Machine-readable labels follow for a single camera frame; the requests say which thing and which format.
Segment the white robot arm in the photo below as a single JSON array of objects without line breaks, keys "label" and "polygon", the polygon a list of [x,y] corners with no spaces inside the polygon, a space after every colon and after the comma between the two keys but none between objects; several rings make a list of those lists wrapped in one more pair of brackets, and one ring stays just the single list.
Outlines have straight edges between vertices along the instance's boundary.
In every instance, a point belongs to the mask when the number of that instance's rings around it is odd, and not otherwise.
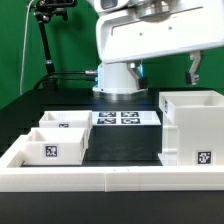
[{"label": "white robot arm", "polygon": [[143,92],[142,60],[186,52],[187,82],[195,84],[201,52],[224,46],[224,0],[87,1],[98,14],[96,92]]}]

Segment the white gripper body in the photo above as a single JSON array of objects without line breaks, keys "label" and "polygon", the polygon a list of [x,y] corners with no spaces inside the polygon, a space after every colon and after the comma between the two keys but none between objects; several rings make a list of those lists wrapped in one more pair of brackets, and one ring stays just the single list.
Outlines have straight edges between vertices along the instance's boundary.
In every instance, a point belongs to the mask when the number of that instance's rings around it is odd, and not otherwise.
[{"label": "white gripper body", "polygon": [[172,1],[170,11],[144,18],[135,8],[101,16],[97,47],[105,63],[224,46],[224,1]]}]

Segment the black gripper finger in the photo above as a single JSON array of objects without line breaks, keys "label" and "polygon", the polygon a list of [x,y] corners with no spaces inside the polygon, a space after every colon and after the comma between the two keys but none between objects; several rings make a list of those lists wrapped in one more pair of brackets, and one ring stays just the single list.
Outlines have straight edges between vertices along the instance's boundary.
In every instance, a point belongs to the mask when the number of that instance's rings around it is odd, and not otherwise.
[{"label": "black gripper finger", "polygon": [[148,80],[144,76],[144,70],[141,62],[139,61],[128,62],[127,69],[130,72],[130,74],[134,77],[138,90],[148,88]]},{"label": "black gripper finger", "polygon": [[197,71],[202,60],[202,51],[192,51],[190,53],[190,60],[192,62],[190,69],[185,73],[185,80],[187,85],[196,85],[199,81]]}]

